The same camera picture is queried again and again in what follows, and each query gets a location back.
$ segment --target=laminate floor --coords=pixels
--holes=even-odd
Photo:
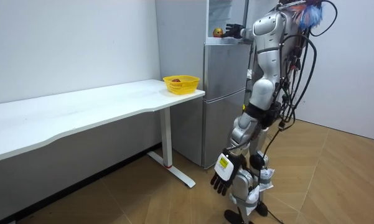
[[[264,202],[284,223],[374,223],[374,140],[298,121],[278,135],[268,156],[274,188]],[[223,212],[236,207],[211,188],[213,169],[175,151],[173,157],[195,180],[192,189],[144,156],[18,223],[228,223]],[[257,214],[252,221],[277,223]]]

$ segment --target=yellow basket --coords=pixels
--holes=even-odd
[[[180,82],[173,82],[175,79],[179,79]],[[171,93],[183,95],[193,93],[198,87],[200,78],[189,75],[174,75],[171,77],[164,77],[163,80]]]

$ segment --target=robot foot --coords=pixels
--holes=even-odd
[[[242,217],[240,214],[231,211],[231,210],[225,210],[224,217],[227,221],[229,221],[231,224],[247,224],[244,223],[242,220]]]
[[[262,217],[268,216],[268,208],[264,202],[260,202],[256,207],[256,212],[259,213]]]

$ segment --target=silver refrigerator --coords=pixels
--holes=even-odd
[[[198,89],[206,91],[203,98],[171,107],[172,147],[205,169],[216,162],[242,113],[250,53],[250,45],[212,32],[242,24],[247,1],[156,0],[162,78],[199,77]],[[252,5],[248,11],[254,12]]]
[[[204,52],[203,98],[171,107],[173,148],[205,169],[226,146],[245,97],[250,47],[209,45]]]

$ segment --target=freezer door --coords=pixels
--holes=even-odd
[[[206,101],[242,90],[246,85],[250,45],[206,45],[203,87]]]
[[[203,166],[205,169],[216,160],[227,145],[235,118],[242,114],[245,90],[203,104]]]

